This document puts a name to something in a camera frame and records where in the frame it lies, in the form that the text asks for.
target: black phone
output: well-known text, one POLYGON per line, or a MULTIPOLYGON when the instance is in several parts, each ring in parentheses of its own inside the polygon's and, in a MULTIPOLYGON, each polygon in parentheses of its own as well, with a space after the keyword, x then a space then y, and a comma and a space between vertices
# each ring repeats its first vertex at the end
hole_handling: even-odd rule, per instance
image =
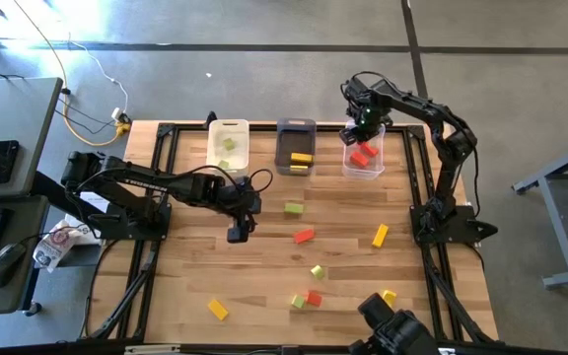
POLYGON ((0 183, 10 181, 12 169, 15 166, 19 142, 16 140, 0 141, 0 183))

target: wooden tabletop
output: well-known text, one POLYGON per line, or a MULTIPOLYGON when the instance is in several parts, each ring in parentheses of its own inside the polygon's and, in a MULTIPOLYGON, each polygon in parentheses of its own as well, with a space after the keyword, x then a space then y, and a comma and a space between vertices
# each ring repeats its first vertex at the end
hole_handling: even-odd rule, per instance
MULTIPOLYGON (((125 161, 150 166, 159 123, 134 122, 125 161)), ((274 180, 261 194, 262 213, 255 217, 258 226, 247 243, 227 243, 228 217, 173 201, 146 342, 349 345, 370 334, 356 308, 372 293, 384 290, 397 293, 396 309, 412 310, 430 328, 422 257, 412 240, 408 216, 412 200, 402 138, 386 134, 386 168, 372 181, 344 177, 342 143, 337 134, 322 132, 317 135, 312 175, 281 176, 273 165, 274 138, 275 132, 250 135, 249 171, 269 168, 274 180), (304 204, 304 214, 299 218, 285 215, 285 202, 304 204), (382 248, 373 248, 372 239, 382 223, 390 228, 387 238, 382 248), (315 230, 315 238, 296 245, 292 234, 308 228, 315 230), (315 265, 326 269, 322 281, 311 274, 315 265), (291 306, 294 295, 309 290, 323 296, 320 307, 298 310, 291 306), (213 299, 229 311, 224 321, 207 308, 213 299)), ((429 139, 427 143, 437 176, 440 162, 429 139)), ((207 132, 181 133, 175 173, 204 165, 206 150, 207 132)), ((267 175, 260 174, 253 185, 262 186, 266 180, 267 175)), ((456 198, 458 203, 465 202, 461 182, 456 198)), ((101 266, 93 296, 92 331, 124 292, 132 248, 132 242, 116 244, 101 266)), ((462 245, 449 245, 448 250, 459 299, 485 333, 497 338, 479 259, 462 245)), ((450 334, 444 298, 440 300, 445 330, 450 334)))

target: red object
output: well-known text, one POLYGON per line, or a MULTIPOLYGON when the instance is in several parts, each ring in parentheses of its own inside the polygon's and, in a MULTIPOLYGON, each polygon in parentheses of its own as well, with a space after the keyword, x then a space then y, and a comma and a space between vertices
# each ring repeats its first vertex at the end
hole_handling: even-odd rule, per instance
POLYGON ((370 161, 361 152, 354 152, 350 156, 350 163, 359 168, 365 168, 370 161))
POLYGON ((295 243, 297 243, 297 244, 307 242, 314 237, 315 237, 315 231, 313 231, 311 229, 304 230, 304 231, 301 231, 301 232, 297 232, 296 234, 293 235, 293 239, 295 240, 295 243))
POLYGON ((379 149, 370 147, 367 142, 359 143, 359 148, 361 148, 361 152, 365 153, 368 157, 376 157, 379 154, 379 149))
POLYGON ((306 296, 306 303, 313 306, 321 306, 321 295, 315 291, 309 291, 308 296, 306 296))

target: gray floor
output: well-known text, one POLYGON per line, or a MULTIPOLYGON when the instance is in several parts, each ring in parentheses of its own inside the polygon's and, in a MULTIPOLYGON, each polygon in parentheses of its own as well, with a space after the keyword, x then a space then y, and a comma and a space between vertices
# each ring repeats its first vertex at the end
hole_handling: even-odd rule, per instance
MULTIPOLYGON (((50 38, 114 42, 407 44, 398 0, 26 2, 50 38), (53 4, 50 10, 46 4, 53 4), (81 6, 84 11, 76 10, 81 6)), ((10 2, 0 5, 0 37, 39 40, 10 2)), ((411 0, 421 45, 568 46, 568 0, 411 0)), ((122 106, 117 88, 81 51, 60 50, 74 105, 97 118, 122 106)), ((130 93, 134 119, 282 116, 345 120, 337 86, 354 72, 376 70, 414 89, 407 53, 100 51, 109 75, 130 93)), ((540 276, 565 270, 537 191, 510 185, 568 150, 568 56, 423 55, 429 95, 465 118, 479 138, 484 221, 500 232, 483 243, 486 277, 501 339, 568 350, 568 287, 545 291, 540 276)), ((0 71, 60 75, 47 50, 0 51, 0 71)), ((399 116, 398 121, 408 118, 399 116)), ((93 137, 97 141, 110 138, 93 137)), ((126 139, 104 149, 121 155, 126 139)), ((40 169, 59 178, 78 142, 53 120, 40 169)), ((463 171, 472 191, 472 164, 463 171)), ((42 273, 36 298, 46 312, 0 316, 0 346, 77 336, 91 268, 42 273)))

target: transparent container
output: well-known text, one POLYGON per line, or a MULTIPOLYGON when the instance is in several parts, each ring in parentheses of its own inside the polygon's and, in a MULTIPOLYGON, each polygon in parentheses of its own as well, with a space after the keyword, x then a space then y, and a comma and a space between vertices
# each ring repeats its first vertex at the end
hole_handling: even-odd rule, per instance
MULTIPOLYGON (((354 127, 354 120, 350 119, 345 124, 346 128, 354 127)), ((381 125, 379 128, 379 134, 370 139, 367 143, 372 148, 378 148, 379 154, 376 157, 369 157, 365 156, 369 163, 365 168, 359 168, 350 162, 350 156, 352 153, 356 151, 360 151, 359 145, 354 143, 350 146, 343 145, 343 175, 348 178, 361 178, 361 179, 375 179, 377 178, 384 170, 385 166, 383 165, 383 137, 385 136, 385 126, 381 125)))
POLYGON ((209 125, 207 165, 223 168, 232 177, 249 172, 249 122, 245 119, 217 119, 209 125))

